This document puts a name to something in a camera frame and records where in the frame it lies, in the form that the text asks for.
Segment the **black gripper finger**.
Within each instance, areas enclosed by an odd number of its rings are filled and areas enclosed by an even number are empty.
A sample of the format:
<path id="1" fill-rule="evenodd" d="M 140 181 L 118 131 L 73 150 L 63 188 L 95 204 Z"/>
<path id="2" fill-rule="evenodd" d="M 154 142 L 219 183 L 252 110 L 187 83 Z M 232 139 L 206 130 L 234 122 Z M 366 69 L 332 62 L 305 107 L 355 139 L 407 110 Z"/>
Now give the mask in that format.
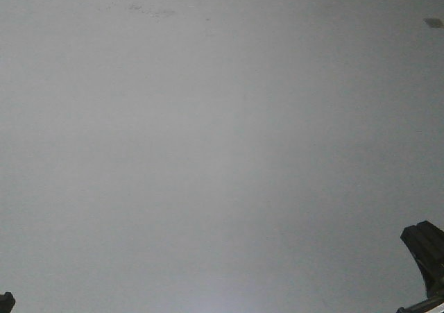
<path id="1" fill-rule="evenodd" d="M 406 227 L 400 238 L 420 270 L 427 298 L 397 312 L 443 312 L 443 231 L 422 221 Z"/>
<path id="2" fill-rule="evenodd" d="M 0 313 L 11 313 L 16 300 L 11 292 L 5 292 L 0 295 Z"/>

